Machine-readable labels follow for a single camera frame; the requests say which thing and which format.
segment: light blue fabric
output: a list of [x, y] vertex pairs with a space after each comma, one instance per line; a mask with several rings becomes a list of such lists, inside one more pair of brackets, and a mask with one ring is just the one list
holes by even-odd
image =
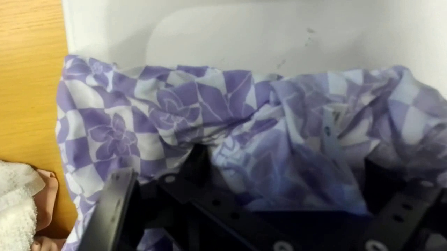
[[[58, 140], [79, 220], [76, 249], [108, 175], [178, 171], [198, 142], [249, 209], [368, 213], [364, 160], [446, 185], [447, 101], [403, 66], [284, 78], [213, 66], [130, 72], [69, 55]], [[147, 232], [143, 249], [163, 237]]]

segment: fabric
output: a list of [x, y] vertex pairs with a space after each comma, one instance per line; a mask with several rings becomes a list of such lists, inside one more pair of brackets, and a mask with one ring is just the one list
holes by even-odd
[[[69, 55], [58, 90], [58, 140], [79, 218], [76, 249], [108, 175], [151, 179], [209, 145], [231, 189], [255, 210], [368, 213], [364, 160], [447, 185], [447, 101], [410, 69], [277, 73], [213, 66], [121, 69]], [[140, 249], [171, 248], [149, 231]]]
[[45, 181], [28, 164], [0, 161], [0, 249], [28, 251], [37, 230], [34, 195]]

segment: wooden surface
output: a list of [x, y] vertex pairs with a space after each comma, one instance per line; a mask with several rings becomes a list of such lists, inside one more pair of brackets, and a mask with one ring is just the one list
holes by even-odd
[[55, 136], [66, 52], [62, 0], [0, 0], [0, 158], [56, 171], [54, 237], [68, 235], [76, 218]]

